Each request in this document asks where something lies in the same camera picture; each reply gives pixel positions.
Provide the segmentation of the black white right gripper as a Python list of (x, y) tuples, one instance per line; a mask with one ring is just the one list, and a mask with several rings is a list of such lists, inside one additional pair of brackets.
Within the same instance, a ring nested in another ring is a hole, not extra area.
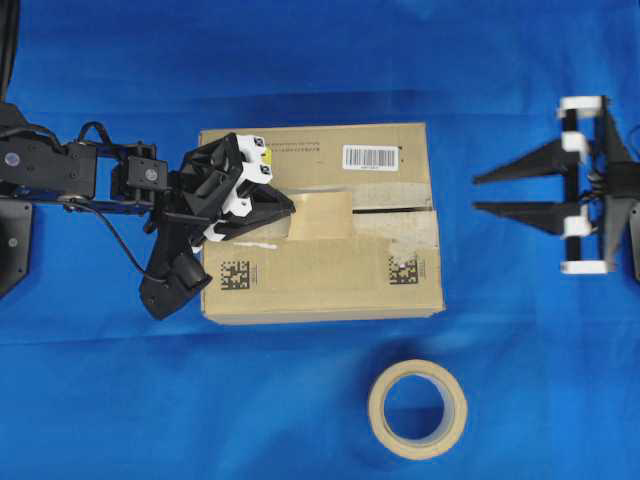
[(473, 178), (474, 185), (524, 178), (564, 175), (571, 167), (591, 161), (590, 190), (578, 202), (476, 202), (475, 209), (534, 227), (567, 241), (580, 241), (596, 232), (601, 258), (584, 260), (569, 253), (561, 263), (568, 275), (607, 274), (632, 211), (639, 203), (639, 163), (632, 159), (617, 129), (605, 96), (563, 97), (557, 108), (561, 138), (511, 163)]

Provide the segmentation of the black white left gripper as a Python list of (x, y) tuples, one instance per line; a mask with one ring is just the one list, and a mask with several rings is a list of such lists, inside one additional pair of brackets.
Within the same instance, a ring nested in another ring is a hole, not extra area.
[(294, 203), (271, 186), (271, 150), (255, 135), (230, 133), (187, 152), (174, 173), (174, 222), (191, 245), (228, 241), (291, 216)]

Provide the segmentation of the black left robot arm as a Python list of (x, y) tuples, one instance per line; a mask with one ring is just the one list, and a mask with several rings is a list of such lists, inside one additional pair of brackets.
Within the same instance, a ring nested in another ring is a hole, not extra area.
[(139, 267), (140, 297), (164, 316), (211, 282), (198, 257), (206, 242), (231, 240), (294, 213), (272, 178), (271, 152), (259, 136), (227, 134), (187, 152), (171, 169), (154, 145), (116, 143), (99, 122), (63, 143), (3, 102), (1, 290), (10, 292), (28, 273), (36, 205), (101, 221), (137, 215), (156, 237), (149, 262)]

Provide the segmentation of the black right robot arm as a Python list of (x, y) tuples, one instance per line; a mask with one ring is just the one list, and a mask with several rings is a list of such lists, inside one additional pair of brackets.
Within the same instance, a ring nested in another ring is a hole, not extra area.
[(473, 178), (475, 185), (559, 176), (561, 202), (476, 202), (477, 210), (508, 218), (565, 243), (560, 270), (566, 275), (602, 275), (616, 268), (626, 233), (634, 275), (639, 275), (639, 163), (622, 140), (609, 99), (572, 96), (559, 101), (558, 138)]

